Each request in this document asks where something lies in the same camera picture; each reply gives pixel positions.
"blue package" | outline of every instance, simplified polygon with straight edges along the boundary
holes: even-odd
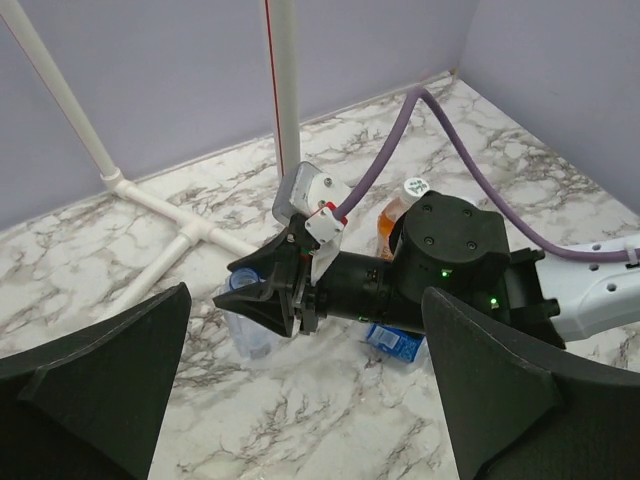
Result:
[[[423,340],[424,336],[413,338],[397,328],[384,327],[375,323],[371,325],[367,334],[367,342],[371,345],[406,363],[416,359]]]

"white bottle cap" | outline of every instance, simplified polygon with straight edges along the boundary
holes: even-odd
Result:
[[[429,184],[423,179],[418,177],[409,178],[404,182],[404,185],[402,185],[402,190],[400,190],[400,200],[407,205],[413,205],[428,191]]]

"white pvc pipe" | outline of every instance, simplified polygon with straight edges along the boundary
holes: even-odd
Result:
[[[259,0],[267,42],[274,105],[278,174],[300,163],[294,0]]]
[[[162,278],[174,263],[193,246],[192,240],[182,231],[167,248],[129,284],[127,289],[109,306],[101,320],[111,318],[136,305],[144,295]]]
[[[131,200],[170,218],[178,223],[178,225],[191,226],[194,229],[192,233],[194,239],[215,243],[240,257],[245,257],[256,251],[256,247],[229,235],[224,230],[217,228],[214,223],[205,220],[193,212],[188,212],[169,202],[154,197],[129,180],[121,180],[114,187],[114,191],[124,199]]]
[[[236,237],[229,235],[227,232],[219,228],[212,228],[209,230],[209,238],[204,238],[203,240],[208,240],[211,243],[220,245],[225,250],[235,253],[239,257],[246,257],[257,250],[257,248],[250,243],[238,240]]]
[[[51,58],[38,32],[17,0],[0,0],[0,17],[27,55],[40,78],[58,102],[65,117],[84,144],[89,155],[100,170],[103,178],[111,178],[119,173],[118,167],[104,148],[98,134],[91,126],[75,95],[69,88],[58,66]]]

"bottle cap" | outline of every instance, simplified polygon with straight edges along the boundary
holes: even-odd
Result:
[[[250,268],[240,268],[229,277],[229,290],[237,290],[252,283],[258,283],[260,276]]]
[[[402,185],[400,200],[407,205],[413,205],[429,191],[429,184],[418,177],[409,178]]]

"lavender wall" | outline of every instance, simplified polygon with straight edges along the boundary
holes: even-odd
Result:
[[[480,0],[460,74],[640,213],[638,0]]]
[[[136,178],[266,134],[258,0],[22,0],[105,146]],[[477,0],[297,2],[314,117],[455,66]],[[102,190],[0,22],[0,229]]]

